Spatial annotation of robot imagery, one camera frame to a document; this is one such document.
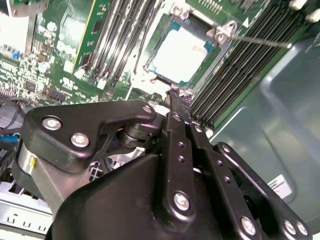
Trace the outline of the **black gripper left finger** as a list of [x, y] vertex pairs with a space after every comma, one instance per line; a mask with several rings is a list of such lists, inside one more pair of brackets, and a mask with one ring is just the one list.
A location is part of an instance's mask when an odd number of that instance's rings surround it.
[[190, 225], [196, 215], [192, 97], [169, 111], [142, 100], [38, 107], [21, 128], [18, 164], [55, 225]]

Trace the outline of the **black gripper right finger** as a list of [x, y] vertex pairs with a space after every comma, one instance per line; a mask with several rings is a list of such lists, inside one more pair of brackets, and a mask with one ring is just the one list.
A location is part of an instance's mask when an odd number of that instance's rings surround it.
[[191, 96], [179, 98], [179, 112], [213, 203], [225, 240], [311, 240], [303, 220], [224, 142], [211, 145], [204, 130], [192, 121]]

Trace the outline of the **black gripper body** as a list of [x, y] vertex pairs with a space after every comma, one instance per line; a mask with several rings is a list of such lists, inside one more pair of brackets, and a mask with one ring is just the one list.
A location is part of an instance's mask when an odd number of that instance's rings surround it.
[[52, 240], [224, 240], [192, 155], [144, 155], [72, 193]]

